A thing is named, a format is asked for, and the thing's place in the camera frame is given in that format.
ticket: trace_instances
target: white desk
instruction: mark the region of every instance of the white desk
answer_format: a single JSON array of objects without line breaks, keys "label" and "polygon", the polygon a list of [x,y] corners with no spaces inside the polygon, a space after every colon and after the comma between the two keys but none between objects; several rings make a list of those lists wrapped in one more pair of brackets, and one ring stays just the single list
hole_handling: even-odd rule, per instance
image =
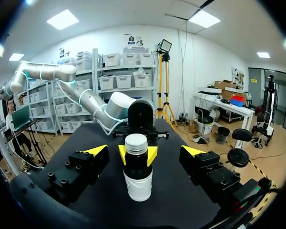
[{"label": "white desk", "polygon": [[[194,98],[196,99],[196,106],[199,106],[204,109],[210,110],[213,106],[218,106],[221,107],[227,111],[234,112],[236,114],[239,114],[244,117],[243,124],[242,124],[242,129],[249,130],[250,125],[252,122],[252,117],[253,117],[253,110],[250,110],[245,107],[239,107],[235,106],[232,104],[224,104],[216,97],[216,95],[208,95],[208,94],[203,94],[203,93],[194,93]],[[236,148],[241,148],[242,147],[242,142],[241,141],[236,141]]]}]

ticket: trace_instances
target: white ceiling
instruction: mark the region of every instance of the white ceiling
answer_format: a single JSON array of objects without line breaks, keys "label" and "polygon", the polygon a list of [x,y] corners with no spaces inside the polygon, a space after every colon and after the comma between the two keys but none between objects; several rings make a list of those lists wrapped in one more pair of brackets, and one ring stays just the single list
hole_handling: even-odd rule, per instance
[{"label": "white ceiling", "polygon": [[[0,58],[0,75],[12,73],[17,62],[13,53],[29,60],[45,48],[87,31],[122,25],[154,25],[185,31],[189,19],[206,0],[39,0],[19,16],[11,28]],[[57,30],[46,21],[69,9],[80,21]],[[286,66],[282,37],[256,0],[215,0],[204,10],[221,20],[208,29],[188,23],[187,30],[229,49],[247,62]],[[256,52],[269,52],[271,59],[260,59]]]}]

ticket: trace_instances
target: black table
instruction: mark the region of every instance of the black table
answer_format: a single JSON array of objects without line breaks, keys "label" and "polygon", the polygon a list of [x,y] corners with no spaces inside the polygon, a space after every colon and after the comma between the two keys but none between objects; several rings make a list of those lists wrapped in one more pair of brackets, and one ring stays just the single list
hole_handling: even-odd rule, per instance
[{"label": "black table", "polygon": [[[15,135],[18,136],[19,134],[21,134],[23,131],[25,131],[26,129],[27,130],[30,130],[30,131],[33,131],[32,129],[32,125],[36,124],[37,121],[34,120],[34,121],[31,121],[25,125],[23,125],[22,127],[20,127],[17,131],[15,131],[15,134],[13,134],[13,132],[11,133],[10,136],[6,137],[6,141],[9,142],[11,140],[13,140],[15,138]],[[42,153],[42,151],[40,150],[40,147],[38,145],[38,142],[34,136],[34,134],[32,133],[32,136],[31,136],[31,133],[29,132],[29,136],[30,136],[30,139],[31,139],[31,143],[32,145],[34,146],[35,148],[35,151],[37,153],[37,156],[39,157],[39,160],[38,162],[43,164],[44,166],[47,164],[47,161]]]},{"label": "black table", "polygon": [[136,226],[175,226],[195,229],[212,221],[219,206],[211,202],[200,186],[195,187],[179,163],[180,146],[185,142],[163,120],[156,121],[158,131],[169,131],[168,140],[158,140],[158,156],[153,162],[152,195],[145,202],[130,199],[123,176],[118,144],[121,138],[107,136],[98,124],[81,125],[60,147],[41,176],[64,166],[75,150],[87,150],[107,144],[110,162],[94,186],[88,186],[69,208],[94,221]]}]

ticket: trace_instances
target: bottle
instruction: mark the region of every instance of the bottle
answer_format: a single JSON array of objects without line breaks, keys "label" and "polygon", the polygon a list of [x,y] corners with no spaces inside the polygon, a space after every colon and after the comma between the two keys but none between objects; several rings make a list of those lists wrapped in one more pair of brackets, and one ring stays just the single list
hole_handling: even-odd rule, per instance
[{"label": "bottle", "polygon": [[132,134],[125,138],[126,165],[123,168],[128,194],[131,199],[146,201],[152,193],[153,168],[147,166],[147,137]]}]

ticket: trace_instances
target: poster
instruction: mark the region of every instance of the poster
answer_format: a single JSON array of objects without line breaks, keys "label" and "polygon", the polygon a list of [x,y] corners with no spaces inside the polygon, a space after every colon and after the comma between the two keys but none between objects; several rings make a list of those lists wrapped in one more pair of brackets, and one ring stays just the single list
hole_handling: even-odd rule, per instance
[{"label": "poster", "polygon": [[237,68],[232,67],[232,82],[236,84],[238,89],[244,89],[244,80],[245,74]]}]

